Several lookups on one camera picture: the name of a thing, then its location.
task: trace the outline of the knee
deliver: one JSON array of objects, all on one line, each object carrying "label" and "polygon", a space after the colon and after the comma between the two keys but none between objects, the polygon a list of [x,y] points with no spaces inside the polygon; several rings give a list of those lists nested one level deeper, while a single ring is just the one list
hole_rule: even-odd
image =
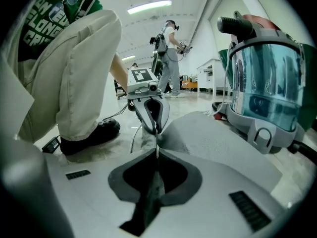
[{"label": "knee", "polygon": [[121,39],[122,23],[118,15],[113,10],[100,10],[96,13],[100,14],[100,23],[104,30]]}]

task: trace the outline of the vent grille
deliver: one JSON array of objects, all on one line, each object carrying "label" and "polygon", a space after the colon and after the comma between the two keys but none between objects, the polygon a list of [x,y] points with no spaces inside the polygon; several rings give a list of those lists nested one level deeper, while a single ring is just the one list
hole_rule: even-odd
[{"label": "vent grille", "polygon": [[270,223],[270,219],[243,191],[229,194],[229,196],[238,207],[242,215],[245,217],[254,232],[260,230]]},{"label": "vent grille", "polygon": [[77,172],[66,174],[66,177],[67,177],[67,179],[72,180],[72,179],[83,177],[83,176],[86,176],[89,174],[91,174],[91,173],[88,170],[82,170],[82,171],[77,171]]}]

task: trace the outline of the fluorescent light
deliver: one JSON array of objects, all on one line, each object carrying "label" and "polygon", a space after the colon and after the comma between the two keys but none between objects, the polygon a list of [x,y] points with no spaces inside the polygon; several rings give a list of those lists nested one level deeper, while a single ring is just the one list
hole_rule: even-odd
[{"label": "fluorescent light", "polygon": [[135,57],[135,56],[129,56],[129,57],[126,57],[126,58],[122,58],[122,61],[131,59],[131,58],[134,58],[134,57]]},{"label": "fluorescent light", "polygon": [[172,0],[162,0],[162,1],[157,1],[157,2],[150,2],[146,3],[131,9],[128,9],[129,14],[134,14],[142,10],[148,10],[148,9],[153,9],[157,7],[162,7],[162,6],[169,6],[172,5]]}]

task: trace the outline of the white shirt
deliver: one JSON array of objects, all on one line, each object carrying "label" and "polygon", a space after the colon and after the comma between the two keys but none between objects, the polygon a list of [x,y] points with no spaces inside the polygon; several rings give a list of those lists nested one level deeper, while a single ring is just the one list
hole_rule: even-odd
[{"label": "white shirt", "polygon": [[167,45],[168,49],[177,49],[176,45],[172,44],[172,42],[169,41],[169,35],[171,33],[174,33],[174,32],[175,31],[171,26],[167,27],[165,32],[164,32],[164,38],[165,38],[166,45]]}]

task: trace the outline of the sneaker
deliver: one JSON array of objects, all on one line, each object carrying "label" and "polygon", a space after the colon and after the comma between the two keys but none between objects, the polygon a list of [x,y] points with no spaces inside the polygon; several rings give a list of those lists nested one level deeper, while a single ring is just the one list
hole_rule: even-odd
[{"label": "sneaker", "polygon": [[180,94],[177,94],[177,95],[171,95],[170,97],[171,97],[171,98],[184,98],[184,97],[185,97],[185,94],[180,93]]},{"label": "sneaker", "polygon": [[115,138],[120,131],[120,124],[115,119],[103,120],[90,136],[80,141],[68,141],[60,137],[60,150],[64,155],[72,155],[92,145],[99,145]]}]

